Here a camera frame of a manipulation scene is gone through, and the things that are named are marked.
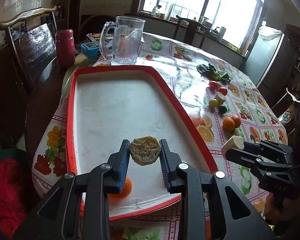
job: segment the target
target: tray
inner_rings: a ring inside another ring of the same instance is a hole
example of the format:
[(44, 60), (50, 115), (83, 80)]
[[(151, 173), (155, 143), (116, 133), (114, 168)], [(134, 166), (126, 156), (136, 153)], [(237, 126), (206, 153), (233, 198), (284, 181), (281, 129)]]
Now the tray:
[[(198, 170), (217, 170), (189, 116), (160, 74), (149, 66), (97, 66), (78, 69), (70, 90), (67, 161), (76, 174), (90, 172), (117, 152), (123, 139), (152, 135)], [(132, 192), (109, 199), (109, 219), (143, 215), (175, 203), (180, 194), (164, 187), (160, 160), (147, 166), (131, 158)]]

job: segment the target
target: plastic bag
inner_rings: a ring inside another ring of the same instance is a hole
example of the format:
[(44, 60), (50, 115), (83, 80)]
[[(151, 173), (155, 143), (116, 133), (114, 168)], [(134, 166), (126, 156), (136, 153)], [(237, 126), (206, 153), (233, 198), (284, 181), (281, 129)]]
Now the plastic bag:
[(268, 26), (261, 26), (259, 28), (258, 33), (264, 41), (270, 41), (282, 35), (282, 31), (276, 30)]

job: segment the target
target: bottle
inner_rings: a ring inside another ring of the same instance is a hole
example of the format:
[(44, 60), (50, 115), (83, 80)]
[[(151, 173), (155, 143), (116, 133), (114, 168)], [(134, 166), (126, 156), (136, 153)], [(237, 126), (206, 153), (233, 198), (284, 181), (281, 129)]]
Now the bottle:
[(157, 10), (157, 6), (154, 6), (151, 13), (152, 16), (155, 16), (156, 10)]
[(157, 10), (155, 11), (155, 15), (159, 18), (160, 16), (160, 9), (161, 9), (161, 5), (157, 4)]
[(75, 62), (73, 30), (63, 30), (56, 33), (56, 49), (59, 67), (71, 67)]

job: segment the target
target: sponge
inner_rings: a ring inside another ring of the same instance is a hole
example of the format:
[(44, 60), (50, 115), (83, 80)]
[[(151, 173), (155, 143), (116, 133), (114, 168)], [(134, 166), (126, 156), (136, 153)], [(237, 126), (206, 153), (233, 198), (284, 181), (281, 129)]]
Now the sponge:
[(151, 135), (135, 138), (130, 143), (129, 149), (134, 162), (141, 166), (154, 163), (161, 152), (157, 138)]
[(232, 136), (229, 140), (225, 142), (225, 144), (221, 148), (221, 153), (224, 159), (226, 159), (226, 152), (231, 148), (236, 148), (239, 150), (243, 150), (244, 144), (241, 136)]

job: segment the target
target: window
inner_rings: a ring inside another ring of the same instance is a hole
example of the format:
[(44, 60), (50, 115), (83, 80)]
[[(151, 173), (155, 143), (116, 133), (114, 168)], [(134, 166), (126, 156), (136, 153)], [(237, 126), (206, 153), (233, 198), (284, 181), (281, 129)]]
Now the window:
[(141, 11), (151, 12), (156, 4), (160, 12), (168, 13), (174, 4), (171, 16), (202, 21), (203, 17), (213, 29), (225, 27), (223, 39), (242, 49), (257, 27), (264, 0), (141, 0)]

